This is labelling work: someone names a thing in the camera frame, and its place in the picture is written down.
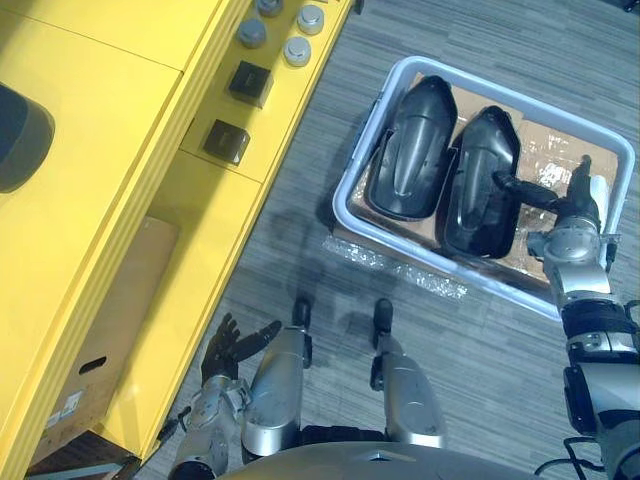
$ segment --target silver knob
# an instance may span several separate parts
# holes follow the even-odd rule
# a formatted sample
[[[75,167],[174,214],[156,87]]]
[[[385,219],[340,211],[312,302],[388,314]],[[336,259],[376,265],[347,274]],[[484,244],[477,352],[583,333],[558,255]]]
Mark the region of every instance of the silver knob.
[[[284,56],[290,65],[304,67],[311,58],[311,44],[304,37],[291,37],[284,45]]]
[[[275,17],[283,8],[284,0],[256,0],[260,15]]]
[[[315,35],[324,26],[324,12],[320,7],[307,5],[298,12],[298,27],[307,35]]]
[[[258,48],[267,41],[267,28],[261,20],[250,18],[238,27],[238,40],[247,48]]]

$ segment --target yellow shelf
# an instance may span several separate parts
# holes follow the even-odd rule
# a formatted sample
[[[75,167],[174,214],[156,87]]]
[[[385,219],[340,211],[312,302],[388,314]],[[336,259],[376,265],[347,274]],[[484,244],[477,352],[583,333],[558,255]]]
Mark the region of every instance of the yellow shelf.
[[[128,2],[129,10],[148,3],[138,2]],[[31,13],[45,4],[28,3]],[[46,3],[73,6],[50,22],[78,14],[77,2]],[[0,384],[0,478],[20,478],[26,470],[115,270],[249,0],[198,5],[207,3],[204,20],[193,28],[174,24],[171,11],[161,8],[138,24],[138,35],[155,35],[159,46],[191,44],[181,50],[180,70],[144,58],[133,44],[111,46],[0,4],[0,78],[44,105],[56,122],[42,167],[17,191],[0,195],[0,325],[6,332],[0,351],[11,358]],[[82,5],[96,23],[105,14],[105,22],[117,18],[113,30],[127,24],[126,11],[110,16],[102,11],[104,2]],[[175,36],[158,25],[174,25],[169,31]],[[137,51],[126,51],[130,46]]]
[[[322,32],[309,37],[300,32],[295,21],[300,7],[308,4],[318,3],[310,0],[290,0],[285,2],[283,12],[277,17],[262,18],[268,32],[267,43],[264,46],[250,50],[237,41],[231,43],[182,141],[182,150],[259,182],[267,179],[272,159],[278,158],[283,139],[288,138],[296,126],[291,115],[299,110],[301,100],[306,104],[306,99],[311,95],[322,72],[326,55],[340,32],[349,8],[348,1],[334,0],[322,5],[325,26]],[[296,35],[305,36],[311,43],[311,60],[302,68],[290,66],[282,54],[282,46],[286,39]],[[274,83],[262,109],[235,100],[228,93],[227,86],[240,60],[271,70]],[[242,127],[251,135],[251,141],[238,166],[217,159],[202,150],[216,118]]]
[[[276,34],[266,47],[228,48],[250,3],[0,0],[0,79],[56,122],[42,167],[0,194],[0,351],[11,359],[0,382],[0,478],[24,474],[154,195],[151,213],[183,232],[98,430],[143,460],[155,448],[351,5],[321,4],[324,31],[311,38],[309,65],[295,69],[278,42],[299,34],[295,13],[307,2],[289,0],[267,20]],[[274,73],[262,111],[224,93],[240,57]],[[197,112],[197,128],[215,115],[250,132],[239,167],[186,140],[178,151]]]
[[[184,70],[227,0],[0,0],[0,9]]]
[[[279,22],[279,30],[272,39],[284,39],[296,32],[295,13],[305,3],[286,3],[285,12],[274,19]],[[196,138],[194,126],[212,123],[213,118],[235,121],[251,135],[240,166],[208,157],[197,149],[194,151],[198,156],[185,151],[187,135],[152,202],[150,214],[179,225],[182,234],[169,274],[145,320],[144,333],[125,368],[107,417],[95,429],[143,461],[157,446],[158,432],[260,213],[350,5],[344,0],[322,5],[325,29],[312,38],[314,54],[304,68],[285,66],[281,49],[273,44],[262,47],[265,51],[261,54],[262,48],[248,51],[234,42],[198,109],[190,135]],[[269,32],[274,31],[273,25],[268,28]],[[274,72],[274,85],[264,110],[226,98],[224,88],[229,73],[240,58],[255,60]]]
[[[240,253],[261,185],[179,152],[149,213],[180,227],[108,420],[96,432],[146,458]]]

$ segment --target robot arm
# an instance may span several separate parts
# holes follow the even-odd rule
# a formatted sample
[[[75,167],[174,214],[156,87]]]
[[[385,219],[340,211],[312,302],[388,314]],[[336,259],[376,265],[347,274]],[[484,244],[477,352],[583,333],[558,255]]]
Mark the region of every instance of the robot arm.
[[[604,212],[592,198],[589,169],[586,157],[565,198],[508,175],[494,178],[522,202],[557,215],[553,230],[529,234],[528,247],[543,262],[567,335],[569,419],[598,442],[609,478],[631,479],[640,472],[640,337],[609,284],[613,258],[603,252],[617,238],[601,234]]]
[[[236,322],[225,315],[202,362],[202,388],[191,401],[187,434],[178,448],[171,480],[209,480],[226,472],[229,439],[251,401],[247,383],[238,379],[238,363],[266,347],[281,326],[273,322],[238,341]]]

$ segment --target bubble wrap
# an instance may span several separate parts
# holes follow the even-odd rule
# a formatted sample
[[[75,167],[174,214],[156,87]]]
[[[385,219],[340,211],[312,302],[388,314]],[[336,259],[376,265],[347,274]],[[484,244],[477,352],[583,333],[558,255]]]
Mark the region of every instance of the bubble wrap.
[[[356,243],[336,238],[333,235],[327,236],[322,243],[322,247],[328,252],[339,255],[363,267],[376,271],[391,272],[397,278],[435,293],[440,297],[459,300],[467,294],[467,287],[455,280],[394,260]]]

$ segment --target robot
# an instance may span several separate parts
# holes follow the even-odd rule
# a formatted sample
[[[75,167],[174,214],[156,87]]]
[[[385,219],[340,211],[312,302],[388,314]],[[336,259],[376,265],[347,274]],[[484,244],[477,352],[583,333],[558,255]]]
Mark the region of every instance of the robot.
[[[582,467],[604,470],[613,480],[640,479],[640,335],[629,313],[632,302],[625,308],[609,284],[617,237],[601,234],[606,202],[589,171],[586,157],[564,198],[510,175],[494,175],[494,181],[518,201],[557,215],[551,231],[529,235],[529,253],[543,262],[567,336],[569,419],[599,444],[603,465],[575,458],[568,447],[571,463],[583,480]],[[298,299],[289,326],[274,322],[239,341],[235,322],[225,317],[202,364],[202,389],[192,400],[172,480],[539,478],[446,449],[437,399],[419,365],[394,339],[393,306],[386,299],[376,303],[373,315],[370,380],[371,388],[384,390],[385,432],[301,430],[303,371],[312,361],[310,317],[310,304]],[[249,388],[238,378],[238,362],[267,345]],[[225,475],[236,421],[246,465]]]

